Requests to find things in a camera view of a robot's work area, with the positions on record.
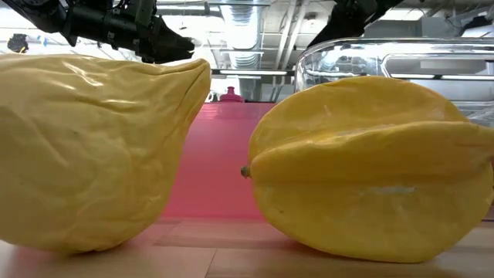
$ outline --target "pink background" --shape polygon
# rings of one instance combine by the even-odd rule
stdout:
[[[260,219],[247,164],[249,138],[272,103],[207,103],[189,130],[165,217]]]

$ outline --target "pink bottle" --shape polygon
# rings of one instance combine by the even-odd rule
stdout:
[[[228,92],[219,97],[219,102],[244,102],[244,98],[235,94],[235,88],[228,87]]]

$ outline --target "robotic arm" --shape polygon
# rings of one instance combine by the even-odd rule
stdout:
[[[145,63],[192,57],[194,44],[156,16],[156,0],[3,0],[38,29],[61,33],[71,46],[79,36],[135,51]]]
[[[309,44],[309,47],[332,39],[358,37],[365,26],[378,20],[390,8],[403,0],[335,0],[327,25]]]

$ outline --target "wooden table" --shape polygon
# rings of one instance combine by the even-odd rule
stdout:
[[[323,254],[263,222],[161,220],[104,253],[62,257],[0,242],[0,278],[494,278],[494,222],[452,250],[414,265]]]

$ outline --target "fruit skin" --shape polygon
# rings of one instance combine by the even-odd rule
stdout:
[[[210,82],[204,60],[0,56],[0,239],[81,253],[142,232]]]
[[[277,229],[340,256],[419,263],[492,204],[494,131],[419,85],[357,77],[296,93],[249,143],[255,199]]]

